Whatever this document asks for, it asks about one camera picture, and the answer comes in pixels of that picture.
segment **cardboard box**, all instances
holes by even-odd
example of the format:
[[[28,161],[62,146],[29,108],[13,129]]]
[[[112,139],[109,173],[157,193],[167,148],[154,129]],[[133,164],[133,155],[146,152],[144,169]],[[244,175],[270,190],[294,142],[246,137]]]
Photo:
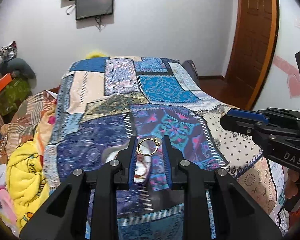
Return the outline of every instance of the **cardboard box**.
[[[0,79],[0,91],[1,91],[2,89],[4,89],[4,87],[5,87],[6,85],[8,85],[11,81],[12,81],[12,78],[11,78],[10,73],[4,75],[3,78]]]

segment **wooden floor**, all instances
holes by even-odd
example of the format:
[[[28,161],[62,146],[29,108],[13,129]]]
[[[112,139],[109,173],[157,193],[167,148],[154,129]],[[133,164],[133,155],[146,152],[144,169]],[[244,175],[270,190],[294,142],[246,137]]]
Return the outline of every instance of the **wooden floor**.
[[[208,95],[224,103],[244,109],[250,95],[222,79],[201,79],[200,87]]]

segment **television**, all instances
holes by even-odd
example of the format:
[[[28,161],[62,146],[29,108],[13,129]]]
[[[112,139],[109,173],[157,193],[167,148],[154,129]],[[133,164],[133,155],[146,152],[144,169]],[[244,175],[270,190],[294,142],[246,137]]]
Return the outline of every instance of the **television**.
[[[76,0],[76,20],[113,13],[113,0]]]

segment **white wall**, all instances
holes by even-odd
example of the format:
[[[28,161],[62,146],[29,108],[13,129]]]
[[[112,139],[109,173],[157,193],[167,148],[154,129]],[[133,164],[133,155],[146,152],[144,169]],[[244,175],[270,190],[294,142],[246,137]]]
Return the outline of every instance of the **white wall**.
[[[297,0],[279,1],[280,23],[275,55],[298,68],[295,54],[300,51],[300,28],[295,25],[296,19],[300,20],[300,5]],[[288,75],[284,71],[272,64],[254,110],[266,107],[299,110],[300,97],[290,97],[287,78]]]
[[[228,46],[227,46],[227,50],[226,50],[226,56],[225,56],[225,59],[223,61],[222,72],[221,72],[221,75],[224,76],[224,77],[226,76],[228,66],[229,66],[229,62],[230,62],[231,53],[232,53],[235,29],[237,27],[237,17],[238,17],[238,0],[233,0]]]
[[[192,59],[199,75],[221,75],[233,0],[115,0],[100,32],[94,19],[76,22],[61,0],[3,0],[0,47],[15,40],[18,57],[37,74],[34,92],[56,87],[74,61],[107,55]]]

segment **patchwork quilt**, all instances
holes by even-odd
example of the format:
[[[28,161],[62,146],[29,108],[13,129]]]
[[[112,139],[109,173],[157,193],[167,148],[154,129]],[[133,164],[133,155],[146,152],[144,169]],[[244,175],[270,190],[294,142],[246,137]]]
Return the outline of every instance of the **patchwork quilt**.
[[[230,108],[201,91],[178,60],[75,62],[62,77],[43,172],[54,190],[74,169],[91,171],[114,159],[133,135],[169,135],[172,146],[200,168],[225,168],[269,214],[282,192],[283,173],[271,178],[251,137],[223,130],[220,117]],[[151,157],[138,157],[136,175],[132,189],[117,191],[120,239],[182,239],[183,193],[168,188],[161,147]],[[87,237],[93,192],[90,200]],[[210,223],[214,237],[212,216]]]

